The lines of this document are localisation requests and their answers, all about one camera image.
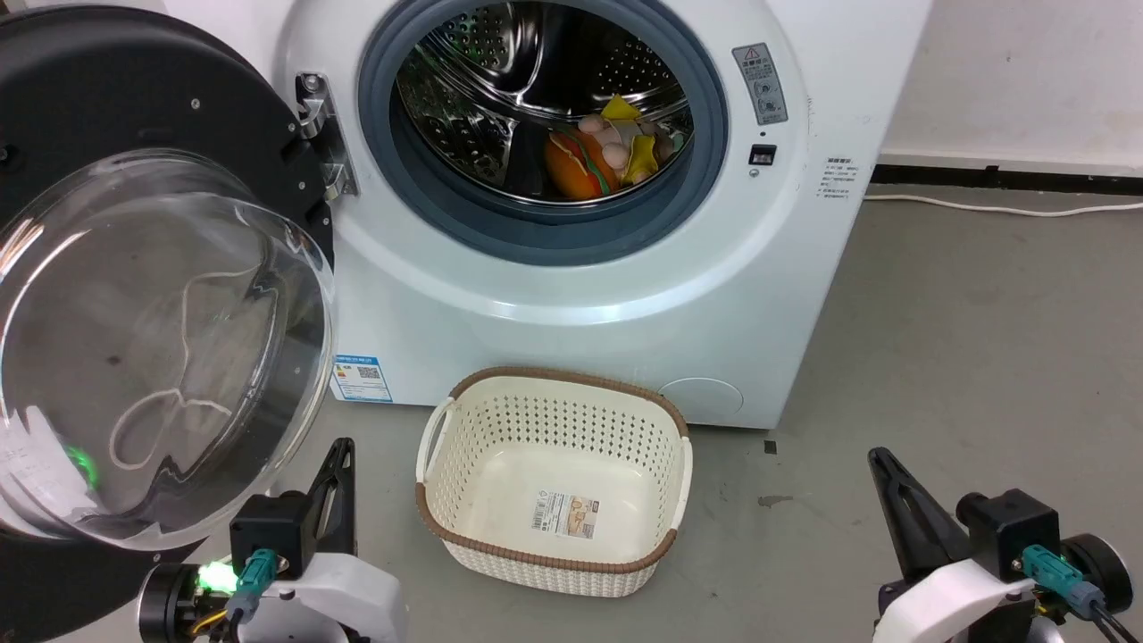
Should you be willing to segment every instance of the glowing green led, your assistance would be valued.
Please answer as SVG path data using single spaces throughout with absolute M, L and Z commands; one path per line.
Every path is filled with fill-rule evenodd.
M 238 589 L 238 577 L 230 563 L 215 561 L 199 568 L 198 584 L 206 592 L 233 594 Z
M 87 488 L 94 490 L 95 485 L 99 484 L 99 472 L 95 469 L 95 460 L 87 453 L 83 453 L 83 450 L 75 447 L 67 448 L 67 458 L 77 467 L 83 469 L 83 477 L 87 479 Z

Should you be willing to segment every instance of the metal hinge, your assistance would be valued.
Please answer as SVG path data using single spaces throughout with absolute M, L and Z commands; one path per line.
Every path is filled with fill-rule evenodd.
M 297 74 L 294 85 L 302 136 L 310 140 L 313 151 L 321 159 L 326 177 L 326 200 L 331 201 L 342 194 L 357 194 L 353 164 L 337 122 L 329 82 L 320 73 L 302 72 Z

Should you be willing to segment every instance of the hot dog plush toy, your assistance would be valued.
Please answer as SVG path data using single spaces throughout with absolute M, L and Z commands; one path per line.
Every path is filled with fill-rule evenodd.
M 580 119 L 547 135 L 544 161 L 547 174 L 569 199 L 614 194 L 650 178 L 681 144 L 620 96 L 599 114 Z

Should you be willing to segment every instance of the concrete floor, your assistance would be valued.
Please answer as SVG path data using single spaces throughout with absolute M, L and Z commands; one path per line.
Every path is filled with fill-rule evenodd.
M 1130 200 L 922 192 L 1041 209 Z M 1140 248 L 1143 212 L 868 203 L 781 431 L 695 432 L 681 533 L 629 598 L 536 592 L 455 563 L 414 507 L 427 410 L 328 402 L 283 483 L 309 484 L 333 439 L 357 440 L 360 554 L 403 582 L 415 643 L 868 641 L 878 586 L 900 576 L 865 464 L 873 447 L 950 509 L 966 492 L 1018 487 L 1060 512 L 1065 535 L 1143 560 Z M 133 617 L 61 641 L 135 640 Z M 1124 620 L 1143 632 L 1143 609 Z M 1102 641 L 1086 624 L 1065 633 Z

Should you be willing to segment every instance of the washing machine door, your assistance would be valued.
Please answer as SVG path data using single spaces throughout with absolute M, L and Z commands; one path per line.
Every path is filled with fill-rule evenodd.
M 325 392 L 321 164 L 250 65 L 170 17 L 18 13 L 0 61 L 0 531 L 194 542 Z

